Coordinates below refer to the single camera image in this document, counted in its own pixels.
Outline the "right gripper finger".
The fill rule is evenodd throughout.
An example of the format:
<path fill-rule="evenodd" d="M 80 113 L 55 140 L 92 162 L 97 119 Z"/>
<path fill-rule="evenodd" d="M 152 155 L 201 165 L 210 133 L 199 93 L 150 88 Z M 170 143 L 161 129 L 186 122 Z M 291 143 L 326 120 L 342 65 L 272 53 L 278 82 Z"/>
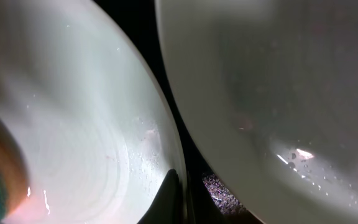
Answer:
<path fill-rule="evenodd" d="M 170 169 L 151 206 L 138 224 L 183 223 L 183 189 L 175 169 Z"/>

